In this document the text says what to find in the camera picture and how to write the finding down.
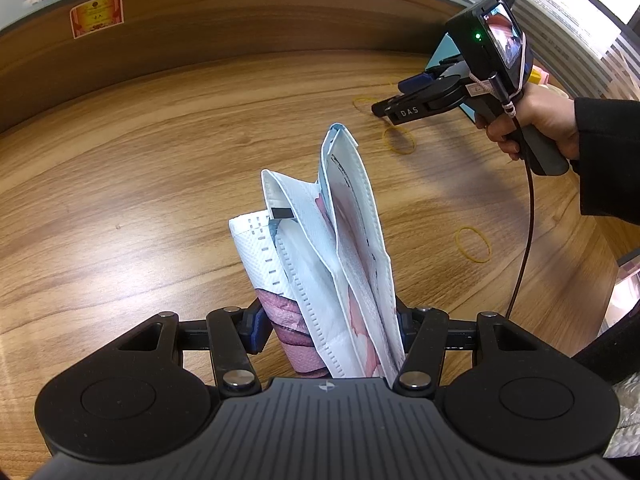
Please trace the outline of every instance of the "metal screw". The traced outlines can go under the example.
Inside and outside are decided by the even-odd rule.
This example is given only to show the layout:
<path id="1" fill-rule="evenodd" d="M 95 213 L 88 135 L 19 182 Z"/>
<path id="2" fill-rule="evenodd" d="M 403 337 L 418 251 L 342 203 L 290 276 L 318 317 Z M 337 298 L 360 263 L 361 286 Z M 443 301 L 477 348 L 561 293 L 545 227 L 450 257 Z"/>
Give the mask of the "metal screw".
<path id="1" fill-rule="evenodd" d="M 248 388 L 255 382 L 255 375 L 249 370 L 231 370 L 222 376 L 226 386 L 236 390 Z"/>
<path id="2" fill-rule="evenodd" d="M 405 372 L 398 380 L 407 390 L 424 390 L 431 384 L 431 376 L 424 372 Z"/>

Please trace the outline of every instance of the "wooden desk surface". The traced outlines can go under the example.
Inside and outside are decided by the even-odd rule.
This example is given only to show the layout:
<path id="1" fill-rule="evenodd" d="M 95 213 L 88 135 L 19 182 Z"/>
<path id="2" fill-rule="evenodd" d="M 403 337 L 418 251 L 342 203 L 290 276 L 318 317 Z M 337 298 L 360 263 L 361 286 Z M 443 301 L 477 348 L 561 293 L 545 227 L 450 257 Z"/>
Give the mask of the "wooden desk surface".
<path id="1" fill-rule="evenodd" d="M 459 110 L 408 124 L 358 111 L 425 59 L 372 52 L 241 57 L 147 76 L 60 105 L 0 137 L 0 467 L 25 478 L 48 453 L 33 417 L 55 374 L 161 310 L 203 318 L 254 294 L 227 220 L 264 207 L 259 170 L 314 180 L 341 121 L 360 143 L 397 293 L 459 319 L 504 311 L 527 233 L 524 168 Z M 597 333 L 616 265 L 568 177 L 536 178 L 536 230 L 513 320 L 572 354 Z M 491 243 L 476 264 L 454 235 Z M 469 253 L 483 256 L 473 234 Z M 445 380 L 469 365 L 449 358 Z M 291 374 L 276 340 L 262 379 Z M 211 381 L 206 353 L 185 366 Z"/>

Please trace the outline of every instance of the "wooden partition panel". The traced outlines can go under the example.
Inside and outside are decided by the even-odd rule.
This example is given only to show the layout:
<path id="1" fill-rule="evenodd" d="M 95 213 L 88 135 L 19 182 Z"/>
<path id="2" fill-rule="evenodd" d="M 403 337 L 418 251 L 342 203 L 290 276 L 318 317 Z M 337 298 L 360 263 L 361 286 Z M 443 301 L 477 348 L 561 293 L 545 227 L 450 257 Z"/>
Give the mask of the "wooden partition panel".
<path id="1" fill-rule="evenodd" d="M 124 24 L 73 39 L 64 0 L 0 35 L 0 132 L 140 75 L 243 54 L 366 48 L 431 53 L 445 0 L 123 0 Z"/>

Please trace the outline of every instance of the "black sleeve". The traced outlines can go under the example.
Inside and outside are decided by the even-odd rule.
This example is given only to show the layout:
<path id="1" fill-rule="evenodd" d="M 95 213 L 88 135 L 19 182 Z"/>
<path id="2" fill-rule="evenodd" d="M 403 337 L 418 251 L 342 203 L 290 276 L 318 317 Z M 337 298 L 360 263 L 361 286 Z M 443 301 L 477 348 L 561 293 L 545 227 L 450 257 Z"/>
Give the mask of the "black sleeve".
<path id="1" fill-rule="evenodd" d="M 580 211 L 640 224 L 640 102 L 575 100 Z"/>

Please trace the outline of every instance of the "perforated dashed line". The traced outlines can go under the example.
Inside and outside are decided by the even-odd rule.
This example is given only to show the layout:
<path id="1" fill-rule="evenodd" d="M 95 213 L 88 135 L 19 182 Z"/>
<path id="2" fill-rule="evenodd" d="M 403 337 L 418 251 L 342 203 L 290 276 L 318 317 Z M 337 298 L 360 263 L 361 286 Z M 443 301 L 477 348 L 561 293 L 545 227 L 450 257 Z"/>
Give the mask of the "perforated dashed line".
<path id="1" fill-rule="evenodd" d="M 280 247 L 280 251 L 282 252 L 282 256 L 283 256 L 283 258 L 284 258 L 284 260 L 286 262 L 286 266 L 289 269 L 289 271 L 291 272 L 292 271 L 291 260 L 290 260 L 289 254 L 287 253 L 287 250 L 284 248 L 284 245 L 282 243 L 282 239 L 279 236 L 276 236 L 275 238 L 276 238 L 275 241 L 278 244 L 278 246 Z M 338 370 L 338 373 L 340 375 L 344 375 L 344 372 L 342 371 L 342 367 L 340 366 L 340 363 L 338 362 L 338 359 L 336 359 L 334 353 L 326 345 L 326 338 L 324 337 L 324 334 L 322 333 L 322 329 L 318 325 L 318 318 L 316 316 L 316 313 L 313 311 L 313 308 L 311 307 L 311 304 L 309 303 L 308 295 L 306 294 L 304 288 L 302 287 L 302 282 L 300 282 L 300 279 L 297 278 L 297 277 L 295 277 L 293 279 L 293 282 L 296 285 L 296 288 L 298 289 L 298 291 L 300 292 L 300 296 L 302 297 L 304 305 L 305 305 L 307 311 L 310 314 L 311 321 L 313 322 L 314 326 L 316 327 L 316 331 L 318 332 L 318 334 L 320 336 L 320 341 L 322 342 L 322 346 L 323 346 L 324 350 L 326 351 L 327 355 L 329 356 L 329 359 L 331 359 L 332 363 L 335 365 L 336 369 Z"/>

